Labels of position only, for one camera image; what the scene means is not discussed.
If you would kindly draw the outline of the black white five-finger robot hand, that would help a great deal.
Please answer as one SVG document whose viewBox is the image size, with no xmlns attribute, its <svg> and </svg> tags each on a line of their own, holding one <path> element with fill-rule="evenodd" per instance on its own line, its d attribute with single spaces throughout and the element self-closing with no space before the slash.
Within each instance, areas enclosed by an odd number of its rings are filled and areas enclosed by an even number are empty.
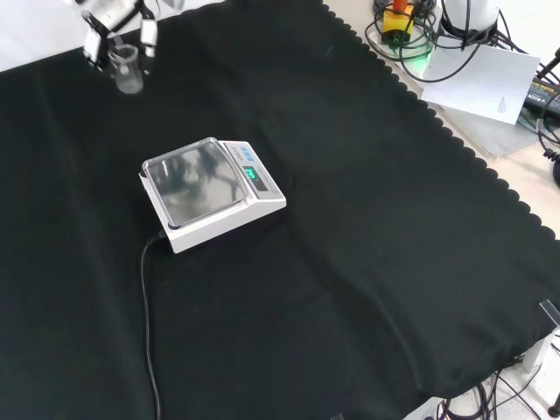
<svg viewBox="0 0 560 420">
<path fill-rule="evenodd" d="M 140 15 L 139 68 L 144 74 L 153 72 L 158 43 L 158 23 L 144 1 L 72 1 L 82 8 L 87 24 L 82 52 L 88 64 L 102 73 L 109 70 L 109 35 L 117 34 L 134 17 Z"/>
</svg>

